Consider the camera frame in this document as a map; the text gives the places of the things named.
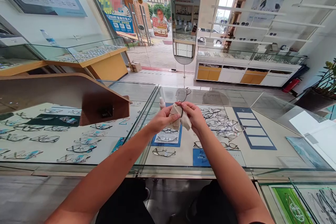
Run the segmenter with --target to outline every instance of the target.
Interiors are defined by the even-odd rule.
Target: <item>red fire extinguisher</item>
[[[284,93],[291,91],[297,84],[299,84],[300,78],[295,78],[288,83],[288,85],[282,90]]]

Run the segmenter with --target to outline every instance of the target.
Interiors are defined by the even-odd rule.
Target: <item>hand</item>
[[[151,133],[157,134],[161,130],[163,130],[168,124],[175,122],[177,119],[179,119],[179,114],[169,116],[172,107],[173,106],[169,106],[161,109],[161,111],[156,114],[156,116],[146,125],[145,128],[149,129]]]
[[[202,111],[195,104],[185,101],[185,102],[175,102],[177,105],[182,106],[184,112],[188,114],[188,117],[192,124],[192,130],[198,135],[198,130],[201,127],[208,127],[205,119],[203,117]]]

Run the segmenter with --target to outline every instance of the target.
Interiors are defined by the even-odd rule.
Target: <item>wall shelf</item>
[[[252,44],[273,44],[272,42],[265,42],[265,41],[248,41],[248,40],[232,40],[229,38],[219,38],[219,37],[204,37],[206,39],[212,39],[212,40],[225,40],[225,41],[232,41],[232,42],[242,42],[242,43],[252,43]]]
[[[226,6],[217,6],[217,5],[212,5],[211,8],[218,8],[218,9],[223,9],[223,10],[228,10],[228,11],[235,11],[235,12],[253,12],[253,13],[261,13],[261,14],[270,14],[274,16],[286,16],[286,13],[281,13],[281,12],[267,12],[264,10],[252,10],[252,9],[244,9],[244,8],[233,8],[233,7],[226,7]]]
[[[276,20],[273,19],[273,22],[278,22],[278,23],[288,23],[292,25],[302,25],[302,26],[312,26],[312,27],[321,27],[324,28],[325,26],[320,25],[320,24],[310,24],[310,23],[300,23],[300,22],[294,22],[294,21],[286,21],[286,20]]]
[[[292,5],[293,7],[305,7],[305,8],[315,8],[315,9],[329,9],[329,10],[336,10],[336,6],[329,6],[329,5],[315,5],[310,3],[295,3]]]
[[[221,26],[232,26],[232,27],[239,27],[239,28],[245,28],[245,29],[268,30],[268,28],[263,28],[263,27],[243,26],[243,25],[236,25],[236,24],[233,25],[233,24],[224,24],[224,23],[215,23],[215,22],[209,22],[209,24],[221,25]]]
[[[301,42],[312,42],[312,40],[302,40],[302,39],[296,39],[296,38],[288,38],[288,37],[279,37],[279,36],[271,36],[271,35],[265,35],[264,37],[269,37],[272,39],[279,39],[279,40],[291,40],[291,41],[301,41]]]

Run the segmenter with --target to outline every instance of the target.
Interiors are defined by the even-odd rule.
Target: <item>forearm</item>
[[[222,146],[206,124],[198,129],[197,136],[219,185],[236,211],[248,211],[257,205],[263,205],[244,169]]]
[[[90,221],[122,183],[153,136],[154,133],[144,127],[116,152],[103,160],[80,181],[48,218],[47,223],[60,223],[60,220],[57,220],[61,216],[60,211],[63,215],[65,212],[78,213],[78,218],[82,221],[84,219]]]

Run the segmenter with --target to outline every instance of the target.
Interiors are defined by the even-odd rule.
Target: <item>sidewalk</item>
[[[173,45],[166,45],[163,40],[172,41],[172,31],[168,37],[151,38],[154,46],[136,46],[127,50],[130,60],[140,62],[143,67],[176,69],[176,61],[173,54]]]

